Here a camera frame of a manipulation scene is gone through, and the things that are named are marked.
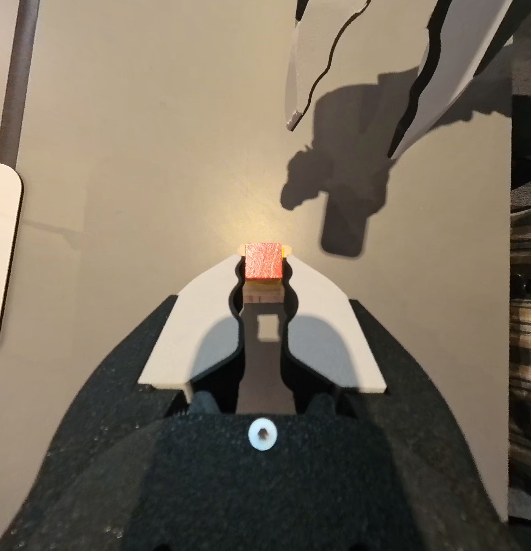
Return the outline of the natural wooden cube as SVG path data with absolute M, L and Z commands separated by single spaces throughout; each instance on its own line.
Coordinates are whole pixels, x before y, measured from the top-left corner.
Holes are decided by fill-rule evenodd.
M 246 282 L 242 287 L 243 304 L 282 304 L 285 300 L 285 289 L 282 283 L 260 284 Z

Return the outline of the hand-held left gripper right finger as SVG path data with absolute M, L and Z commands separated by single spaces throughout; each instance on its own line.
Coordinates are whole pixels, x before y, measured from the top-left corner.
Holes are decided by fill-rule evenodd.
M 296 256 L 286 260 L 297 300 L 287 324 L 291 358 L 340 389 L 385 393 L 385 379 L 347 295 Z

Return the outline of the white placemat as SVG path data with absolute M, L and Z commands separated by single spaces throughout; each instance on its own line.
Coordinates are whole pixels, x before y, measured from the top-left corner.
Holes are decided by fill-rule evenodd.
M 21 177 L 11 167 L 0 163 L 0 332 L 23 194 Z

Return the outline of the plaid cloth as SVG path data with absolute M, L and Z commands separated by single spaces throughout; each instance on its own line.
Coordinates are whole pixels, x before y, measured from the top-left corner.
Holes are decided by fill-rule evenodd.
M 531 484 L 531 215 L 510 233 L 510 465 Z

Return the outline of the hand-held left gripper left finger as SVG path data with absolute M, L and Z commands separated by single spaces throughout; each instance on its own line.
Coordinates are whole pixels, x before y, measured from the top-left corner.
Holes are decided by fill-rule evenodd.
M 145 362 L 138 385 L 182 391 L 192 399 L 206 378 L 233 369 L 242 378 L 242 256 L 233 254 L 191 280 L 173 308 Z

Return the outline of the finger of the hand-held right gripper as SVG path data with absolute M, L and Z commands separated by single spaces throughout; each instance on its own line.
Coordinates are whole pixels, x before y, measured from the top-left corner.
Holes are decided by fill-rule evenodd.
M 437 1 L 428 44 L 388 151 L 397 159 L 459 99 L 473 80 L 512 1 Z
M 285 119 L 290 132 L 310 108 L 313 92 L 329 71 L 344 30 L 371 1 L 297 1 L 285 83 Z

